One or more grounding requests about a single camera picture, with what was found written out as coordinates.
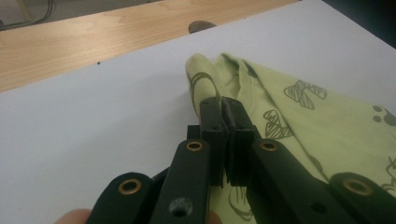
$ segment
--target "brass screw insert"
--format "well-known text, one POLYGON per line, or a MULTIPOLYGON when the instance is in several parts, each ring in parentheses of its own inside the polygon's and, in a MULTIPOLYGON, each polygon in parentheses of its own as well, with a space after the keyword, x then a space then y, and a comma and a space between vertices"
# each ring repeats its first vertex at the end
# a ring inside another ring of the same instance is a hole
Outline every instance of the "brass screw insert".
POLYGON ((267 151, 276 151, 277 145, 270 143, 270 142, 261 142, 260 147, 267 151))
POLYGON ((203 148, 203 145, 200 142, 189 142, 187 144, 187 149, 190 151, 199 151, 202 148, 203 148))
POLYGON ((370 196, 373 194, 373 189, 358 179, 345 179, 343 184, 346 189, 361 196, 370 196))
POLYGON ((127 179, 119 185, 119 193, 123 195, 131 195, 138 192, 142 188, 142 182, 138 179, 127 179))

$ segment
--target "wooden table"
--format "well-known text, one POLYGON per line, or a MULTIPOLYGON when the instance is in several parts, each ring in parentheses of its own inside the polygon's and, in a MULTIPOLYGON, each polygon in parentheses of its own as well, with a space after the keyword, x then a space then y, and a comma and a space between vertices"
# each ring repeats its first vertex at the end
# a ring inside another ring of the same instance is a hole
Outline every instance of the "wooden table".
POLYGON ((297 0, 163 0, 0 32, 0 91, 187 35, 297 0))

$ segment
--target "white table surface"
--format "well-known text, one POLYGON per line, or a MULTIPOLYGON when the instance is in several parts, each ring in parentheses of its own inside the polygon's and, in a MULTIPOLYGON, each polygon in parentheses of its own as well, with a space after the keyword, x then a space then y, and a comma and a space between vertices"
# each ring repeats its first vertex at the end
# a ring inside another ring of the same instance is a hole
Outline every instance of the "white table surface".
POLYGON ((305 0, 1 92, 0 223, 53 223, 118 175, 169 166, 198 123, 184 63, 223 51, 396 114, 396 50, 305 0))

